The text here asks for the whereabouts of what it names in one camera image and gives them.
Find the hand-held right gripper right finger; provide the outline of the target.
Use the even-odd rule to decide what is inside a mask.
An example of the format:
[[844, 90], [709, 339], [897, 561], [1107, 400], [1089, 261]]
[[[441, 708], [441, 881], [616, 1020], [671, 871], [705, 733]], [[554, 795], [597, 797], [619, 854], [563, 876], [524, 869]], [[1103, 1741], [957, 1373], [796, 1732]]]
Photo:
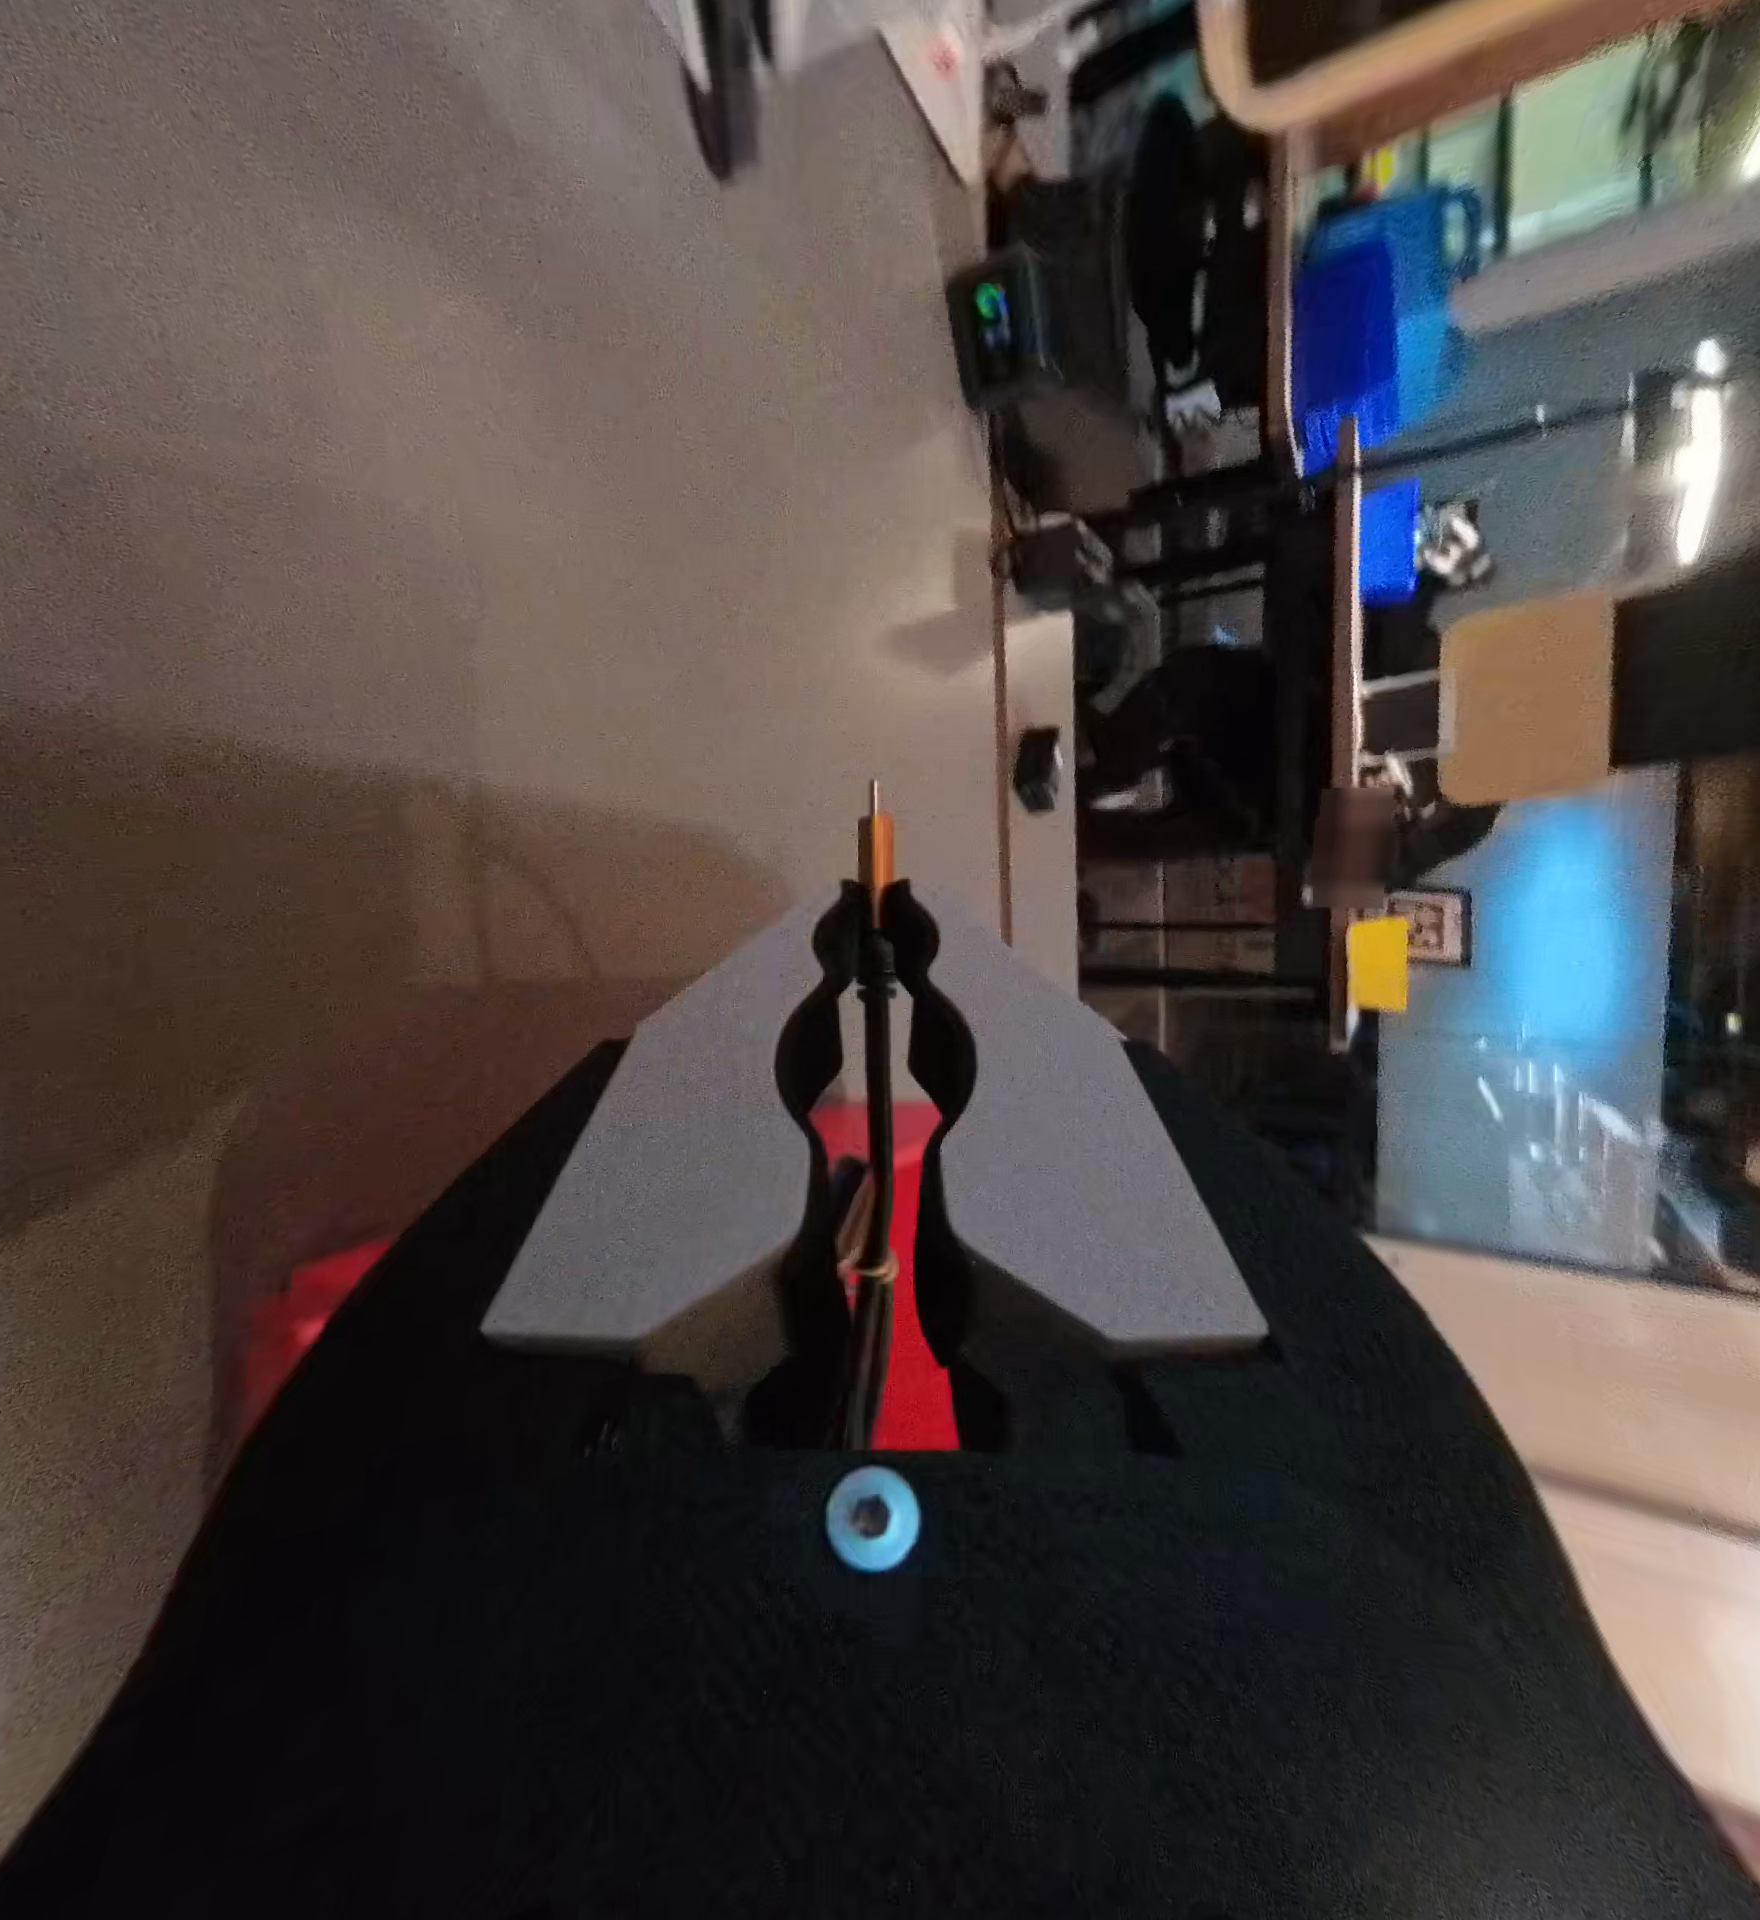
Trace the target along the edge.
[[1261, 1344], [1268, 1321], [1119, 1031], [942, 896], [890, 886], [883, 932], [937, 1113], [914, 1257], [936, 1358]]

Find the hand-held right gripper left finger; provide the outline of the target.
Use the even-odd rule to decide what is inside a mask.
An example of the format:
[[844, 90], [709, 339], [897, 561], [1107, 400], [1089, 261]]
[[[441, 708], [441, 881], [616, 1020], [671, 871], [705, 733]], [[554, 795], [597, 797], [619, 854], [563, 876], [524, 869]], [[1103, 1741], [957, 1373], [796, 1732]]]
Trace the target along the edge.
[[834, 1396], [848, 1309], [813, 1125], [844, 1065], [866, 892], [803, 900], [643, 1018], [485, 1310], [510, 1350], [745, 1402]]

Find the red plastic bin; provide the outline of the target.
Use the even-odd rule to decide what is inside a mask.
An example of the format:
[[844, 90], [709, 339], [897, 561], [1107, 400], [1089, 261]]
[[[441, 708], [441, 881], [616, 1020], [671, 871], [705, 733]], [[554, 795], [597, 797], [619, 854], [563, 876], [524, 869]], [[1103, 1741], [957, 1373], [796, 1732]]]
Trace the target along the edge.
[[[250, 1428], [285, 1388], [347, 1296], [388, 1254], [391, 1239], [365, 1239], [294, 1262], [253, 1309], [245, 1331], [243, 1414]], [[960, 1445], [953, 1391], [922, 1331], [914, 1290], [914, 1231], [896, 1223], [893, 1334], [876, 1444], [891, 1451], [953, 1451]]]

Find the braided usb-c cable yellow tie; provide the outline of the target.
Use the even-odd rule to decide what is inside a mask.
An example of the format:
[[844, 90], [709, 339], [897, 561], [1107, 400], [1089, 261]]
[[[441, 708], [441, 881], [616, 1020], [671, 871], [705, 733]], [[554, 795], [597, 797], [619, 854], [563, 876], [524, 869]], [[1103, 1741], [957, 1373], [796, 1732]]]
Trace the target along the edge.
[[844, 1385], [839, 1411], [840, 1444], [848, 1451], [873, 1445], [891, 1356], [897, 1280], [896, 1211], [896, 1098], [891, 1011], [897, 985], [893, 945], [883, 925], [896, 881], [896, 828], [881, 804], [881, 784], [870, 782], [868, 813], [860, 823], [860, 888], [866, 920], [858, 941], [856, 989], [864, 1020], [868, 1171], [844, 1215], [842, 1276], [848, 1300]]

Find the yellow plastic bin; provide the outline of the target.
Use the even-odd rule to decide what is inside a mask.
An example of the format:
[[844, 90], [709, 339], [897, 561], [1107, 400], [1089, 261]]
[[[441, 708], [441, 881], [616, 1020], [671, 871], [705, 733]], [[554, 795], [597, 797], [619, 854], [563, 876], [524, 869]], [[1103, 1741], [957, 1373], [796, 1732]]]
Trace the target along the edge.
[[1412, 925], [1400, 913], [1358, 917], [1344, 932], [1344, 997], [1350, 1015], [1402, 1016], [1412, 989]]

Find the printed tag sign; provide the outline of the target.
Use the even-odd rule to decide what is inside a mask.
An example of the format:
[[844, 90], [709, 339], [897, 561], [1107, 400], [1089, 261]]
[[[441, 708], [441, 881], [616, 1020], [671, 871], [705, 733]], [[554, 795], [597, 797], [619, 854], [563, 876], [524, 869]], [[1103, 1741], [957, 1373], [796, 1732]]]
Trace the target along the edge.
[[1474, 962], [1474, 900], [1466, 888], [1416, 888], [1387, 896], [1387, 917], [1406, 924], [1410, 963], [1466, 970]]

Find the brown desk with black legs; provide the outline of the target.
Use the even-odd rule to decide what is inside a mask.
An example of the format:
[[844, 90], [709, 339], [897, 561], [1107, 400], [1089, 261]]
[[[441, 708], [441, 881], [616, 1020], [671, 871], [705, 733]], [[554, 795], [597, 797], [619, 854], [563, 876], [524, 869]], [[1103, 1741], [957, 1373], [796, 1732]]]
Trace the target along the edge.
[[1327, 896], [1327, 1045], [1349, 1050], [1358, 1007], [1350, 987], [1349, 927], [1372, 900], [1373, 850], [1363, 791], [1363, 503], [1366, 450], [1360, 421], [1338, 421], [1337, 460], [1327, 471], [1331, 526], [1328, 609], [1328, 781], [1331, 881]]
[[1310, 141], [1299, 130], [1276, 132], [1268, 137], [1267, 161], [1263, 199], [1267, 344], [1263, 353], [1261, 438], [1270, 467], [1281, 477], [1297, 480], [1302, 474], [1302, 456], [1292, 413], [1295, 227], [1300, 187], [1312, 161]]

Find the black boxy device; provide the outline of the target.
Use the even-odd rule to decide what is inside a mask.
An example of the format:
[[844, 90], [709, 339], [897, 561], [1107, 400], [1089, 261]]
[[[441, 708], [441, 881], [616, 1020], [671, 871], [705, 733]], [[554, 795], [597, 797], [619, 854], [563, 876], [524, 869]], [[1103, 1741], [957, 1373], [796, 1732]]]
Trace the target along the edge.
[[1054, 515], [1010, 537], [1004, 579], [1029, 613], [1089, 610], [1115, 586], [1115, 558], [1082, 518]]

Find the small blue plastic bin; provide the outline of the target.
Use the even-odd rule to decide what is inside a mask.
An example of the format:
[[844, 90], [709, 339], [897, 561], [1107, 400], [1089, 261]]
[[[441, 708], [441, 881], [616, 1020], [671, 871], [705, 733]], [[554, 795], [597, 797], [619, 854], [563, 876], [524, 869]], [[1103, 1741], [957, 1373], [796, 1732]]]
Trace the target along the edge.
[[1360, 511], [1360, 594], [1385, 609], [1413, 599], [1419, 583], [1421, 482], [1367, 482]]

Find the black power station with display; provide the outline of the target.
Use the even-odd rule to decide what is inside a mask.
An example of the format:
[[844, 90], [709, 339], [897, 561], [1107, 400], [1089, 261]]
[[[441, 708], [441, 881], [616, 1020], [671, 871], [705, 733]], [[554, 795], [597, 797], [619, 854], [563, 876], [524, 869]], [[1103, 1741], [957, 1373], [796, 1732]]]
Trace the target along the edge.
[[1010, 244], [963, 266], [943, 289], [965, 407], [1001, 416], [1067, 385], [1040, 254]]

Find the wide blue plastic bin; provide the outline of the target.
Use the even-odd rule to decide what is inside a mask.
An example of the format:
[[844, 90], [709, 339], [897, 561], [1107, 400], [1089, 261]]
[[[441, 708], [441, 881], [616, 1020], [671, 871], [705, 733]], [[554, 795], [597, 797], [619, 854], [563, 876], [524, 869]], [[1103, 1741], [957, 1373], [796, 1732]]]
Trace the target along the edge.
[[1337, 461], [1346, 419], [1363, 450], [1400, 435], [1395, 267], [1387, 244], [1320, 251], [1300, 266], [1292, 286], [1290, 400], [1307, 476]]

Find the black tripod light stand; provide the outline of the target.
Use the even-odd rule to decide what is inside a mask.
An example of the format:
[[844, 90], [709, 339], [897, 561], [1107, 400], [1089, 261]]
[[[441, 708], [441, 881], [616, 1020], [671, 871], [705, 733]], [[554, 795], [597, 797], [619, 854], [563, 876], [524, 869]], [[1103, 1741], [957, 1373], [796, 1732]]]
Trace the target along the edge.
[[1544, 444], [1588, 428], [1616, 428], [1619, 453], [1633, 471], [1649, 474], [1679, 493], [1714, 492], [1728, 453], [1730, 359], [1718, 341], [1701, 343], [1681, 367], [1636, 371], [1616, 397], [1538, 403], [1506, 419], [1421, 440], [1402, 438], [1334, 453], [1312, 471], [1283, 471], [1276, 458], [1209, 467], [1135, 487], [1106, 511], [1115, 540], [1146, 530], [1174, 530], [1202, 515], [1244, 515], [1256, 520], [1315, 517], [1338, 487], [1395, 482], [1426, 467], [1443, 467], [1521, 445]]

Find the tan framed dark panel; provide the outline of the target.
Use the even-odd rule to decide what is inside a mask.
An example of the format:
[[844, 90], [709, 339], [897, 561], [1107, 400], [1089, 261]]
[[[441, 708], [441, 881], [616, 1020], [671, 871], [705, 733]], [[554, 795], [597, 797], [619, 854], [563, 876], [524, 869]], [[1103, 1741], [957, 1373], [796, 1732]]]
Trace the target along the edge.
[[1408, 130], [1730, 2], [1193, 4], [1205, 88], [1243, 127]]

